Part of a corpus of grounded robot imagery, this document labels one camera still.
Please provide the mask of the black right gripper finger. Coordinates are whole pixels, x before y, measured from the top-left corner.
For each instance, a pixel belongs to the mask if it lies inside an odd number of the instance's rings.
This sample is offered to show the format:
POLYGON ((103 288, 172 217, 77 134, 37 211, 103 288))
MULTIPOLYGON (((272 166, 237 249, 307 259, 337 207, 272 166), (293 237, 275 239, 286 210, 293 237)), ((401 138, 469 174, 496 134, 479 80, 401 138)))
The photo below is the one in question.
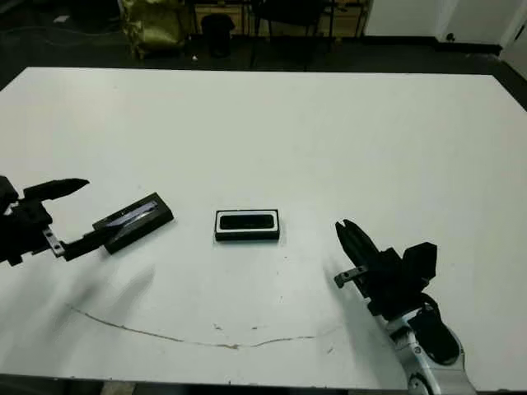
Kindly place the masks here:
POLYGON ((335 228, 344 253, 363 272, 367 264, 367 242, 362 229, 352 221, 336 222, 335 228))
POLYGON ((355 222, 348 219, 343 220, 343 230, 343 249, 352 263, 356 267, 378 270, 382 264, 380 261, 380 250, 366 232, 355 222))

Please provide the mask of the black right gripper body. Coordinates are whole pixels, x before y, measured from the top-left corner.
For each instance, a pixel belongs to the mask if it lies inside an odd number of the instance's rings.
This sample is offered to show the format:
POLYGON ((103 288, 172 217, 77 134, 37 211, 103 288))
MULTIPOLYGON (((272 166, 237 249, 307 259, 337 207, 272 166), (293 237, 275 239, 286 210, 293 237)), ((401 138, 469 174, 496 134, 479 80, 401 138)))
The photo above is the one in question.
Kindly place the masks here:
POLYGON ((425 304, 432 298, 424 289, 433 279, 433 247, 412 246, 402 256, 392 249, 380 251, 378 270, 364 272, 357 267, 334 277, 337 287, 352 282, 370 302, 367 308, 374 316, 397 318, 425 304))

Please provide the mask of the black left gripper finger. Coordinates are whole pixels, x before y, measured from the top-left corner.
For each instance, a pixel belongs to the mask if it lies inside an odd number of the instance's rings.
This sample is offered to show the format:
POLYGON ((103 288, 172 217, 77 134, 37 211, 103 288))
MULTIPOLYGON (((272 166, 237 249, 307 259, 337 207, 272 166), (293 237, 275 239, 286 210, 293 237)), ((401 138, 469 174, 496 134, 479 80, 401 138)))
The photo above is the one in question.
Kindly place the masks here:
POLYGON ((78 258, 86 253, 89 253, 100 246, 104 245, 109 239, 111 239, 111 228, 102 227, 95 229, 80 239, 75 240, 71 243, 62 242, 63 246, 63 258, 66 261, 71 261, 78 258))
POLYGON ((75 193, 80 188, 85 187, 90 182, 87 179, 70 178, 55 179, 49 182, 38 184, 24 189, 24 199, 26 200, 55 200, 75 193))

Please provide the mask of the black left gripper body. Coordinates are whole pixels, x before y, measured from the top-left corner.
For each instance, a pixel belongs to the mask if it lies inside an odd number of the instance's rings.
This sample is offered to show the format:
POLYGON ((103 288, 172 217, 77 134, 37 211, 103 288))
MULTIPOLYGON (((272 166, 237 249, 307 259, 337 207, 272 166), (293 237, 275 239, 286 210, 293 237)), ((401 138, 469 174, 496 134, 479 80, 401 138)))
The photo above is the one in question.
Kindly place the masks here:
POLYGON ((14 267, 23 255, 50 249, 59 258, 65 254, 63 244, 50 229, 53 219, 38 200, 22 199, 10 204, 1 215, 1 262, 14 267))

